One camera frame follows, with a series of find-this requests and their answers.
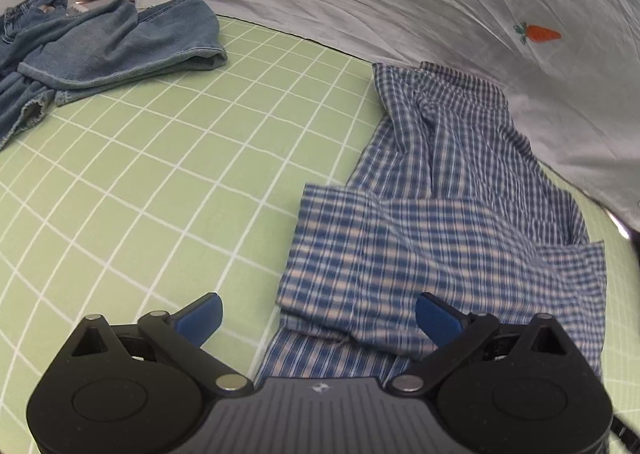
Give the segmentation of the blue plaid shirt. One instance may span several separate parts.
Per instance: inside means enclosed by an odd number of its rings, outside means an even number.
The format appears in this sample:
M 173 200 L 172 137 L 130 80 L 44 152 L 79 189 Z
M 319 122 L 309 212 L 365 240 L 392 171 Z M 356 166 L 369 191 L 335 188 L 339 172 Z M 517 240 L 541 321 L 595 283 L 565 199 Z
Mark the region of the blue plaid shirt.
M 490 82 L 433 63 L 373 66 L 384 115 L 343 186 L 307 184 L 258 375 L 387 380 L 435 348 L 414 307 L 525 324 L 552 314 L 593 368 L 604 247 Z

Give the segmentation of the green grid cutting mat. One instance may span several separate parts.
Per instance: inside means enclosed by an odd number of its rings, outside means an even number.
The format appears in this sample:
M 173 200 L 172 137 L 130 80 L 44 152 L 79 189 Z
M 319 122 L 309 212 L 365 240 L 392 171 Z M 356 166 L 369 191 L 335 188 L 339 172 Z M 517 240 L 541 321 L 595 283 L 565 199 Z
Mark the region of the green grid cutting mat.
M 348 184 L 387 102 L 369 62 L 236 18 L 224 66 L 55 107 L 1 153 L 1 448 L 86 315 L 221 296 L 215 358 L 262 377 L 307 185 Z

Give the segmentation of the blue denim jeans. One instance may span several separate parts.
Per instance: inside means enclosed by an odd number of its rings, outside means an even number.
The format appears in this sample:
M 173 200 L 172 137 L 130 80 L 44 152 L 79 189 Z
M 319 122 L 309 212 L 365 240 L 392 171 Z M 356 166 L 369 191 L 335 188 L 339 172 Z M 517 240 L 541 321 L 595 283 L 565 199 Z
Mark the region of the blue denim jeans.
M 1 17 L 1 142 L 63 106 L 130 82 L 228 61 L 203 0 L 140 11 L 114 0 L 74 12 L 68 0 L 25 0 Z

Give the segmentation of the grey carrot print sheet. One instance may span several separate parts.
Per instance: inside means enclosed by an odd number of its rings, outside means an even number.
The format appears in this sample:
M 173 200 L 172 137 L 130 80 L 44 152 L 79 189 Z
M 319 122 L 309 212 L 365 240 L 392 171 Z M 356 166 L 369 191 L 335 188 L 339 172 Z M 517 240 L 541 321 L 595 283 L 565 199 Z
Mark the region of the grey carrot print sheet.
M 639 0 L 205 1 L 370 62 L 495 82 L 535 154 L 638 226 Z

